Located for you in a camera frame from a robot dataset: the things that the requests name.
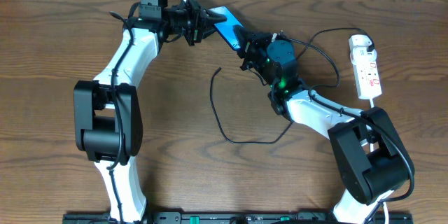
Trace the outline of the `blue Samsung smartphone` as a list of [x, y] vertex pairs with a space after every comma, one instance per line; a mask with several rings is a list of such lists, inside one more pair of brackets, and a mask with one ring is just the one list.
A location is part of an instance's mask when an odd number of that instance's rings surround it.
[[226, 21], [216, 23], [214, 26], [232, 50], [237, 51], [240, 49], [240, 44], [234, 32], [234, 26], [241, 26], [242, 24], [226, 6], [215, 7], [211, 11], [226, 17]]

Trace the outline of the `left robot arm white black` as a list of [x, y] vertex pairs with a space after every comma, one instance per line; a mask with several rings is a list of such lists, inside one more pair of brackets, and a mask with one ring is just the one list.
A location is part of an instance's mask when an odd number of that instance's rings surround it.
[[139, 0], [122, 22], [122, 42], [93, 80], [73, 90], [76, 146], [101, 173], [111, 202], [110, 223], [140, 223], [147, 200], [138, 181], [136, 156], [143, 139], [137, 89], [150, 63], [166, 43], [181, 37], [189, 46], [215, 32], [223, 14], [197, 0]]

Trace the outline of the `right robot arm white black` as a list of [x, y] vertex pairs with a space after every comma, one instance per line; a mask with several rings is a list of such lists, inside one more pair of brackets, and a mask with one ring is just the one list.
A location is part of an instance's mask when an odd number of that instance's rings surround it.
[[384, 109], [366, 111], [326, 99], [299, 77], [292, 38], [235, 25], [243, 70], [254, 70], [271, 87], [272, 108], [292, 123], [329, 139], [345, 191], [332, 210], [342, 223], [369, 223], [379, 207], [408, 198], [415, 168]]

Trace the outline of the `white power strip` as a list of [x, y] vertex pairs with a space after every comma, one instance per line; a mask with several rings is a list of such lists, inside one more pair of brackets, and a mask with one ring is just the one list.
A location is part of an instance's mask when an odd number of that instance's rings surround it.
[[377, 51], [368, 52], [367, 48], [356, 47], [351, 50], [351, 63], [355, 76], [359, 99], [374, 99], [382, 94], [377, 68]]

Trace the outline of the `white USB wall charger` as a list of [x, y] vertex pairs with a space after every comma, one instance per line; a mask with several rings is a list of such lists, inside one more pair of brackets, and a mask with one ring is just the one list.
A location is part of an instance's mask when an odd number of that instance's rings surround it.
[[355, 34], [349, 39], [349, 48], [352, 53], [355, 49], [365, 49], [368, 53], [372, 53], [375, 50], [375, 44], [373, 40], [364, 34]]

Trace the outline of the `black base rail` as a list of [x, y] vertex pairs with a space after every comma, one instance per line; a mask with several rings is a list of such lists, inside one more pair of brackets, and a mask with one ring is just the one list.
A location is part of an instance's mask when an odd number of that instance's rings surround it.
[[[63, 224], [120, 223], [108, 213], [68, 213]], [[153, 212], [143, 216], [146, 224], [267, 224], [267, 223], [344, 223], [324, 211], [300, 211], [297, 213], [180, 213], [174, 211]], [[390, 213], [389, 223], [413, 224], [410, 213]]]

